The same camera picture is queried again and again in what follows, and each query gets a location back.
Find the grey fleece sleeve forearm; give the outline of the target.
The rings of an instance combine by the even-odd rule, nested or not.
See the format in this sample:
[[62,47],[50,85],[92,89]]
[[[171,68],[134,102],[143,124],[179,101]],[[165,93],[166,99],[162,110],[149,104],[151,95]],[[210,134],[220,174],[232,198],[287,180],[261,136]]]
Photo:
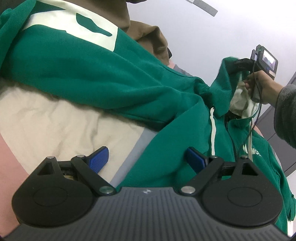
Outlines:
[[285,86],[277,99],[274,114],[276,134],[295,149],[295,85]]

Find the person's right hand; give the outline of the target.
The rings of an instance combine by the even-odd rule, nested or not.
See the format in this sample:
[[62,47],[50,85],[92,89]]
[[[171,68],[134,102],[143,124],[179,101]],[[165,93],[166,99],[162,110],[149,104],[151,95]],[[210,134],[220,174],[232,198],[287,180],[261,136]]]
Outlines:
[[247,79],[243,82],[250,95],[253,93],[255,84],[259,83],[262,87],[261,103],[270,104],[273,107],[276,106],[278,96],[283,86],[272,80],[264,71],[260,70],[248,75]]

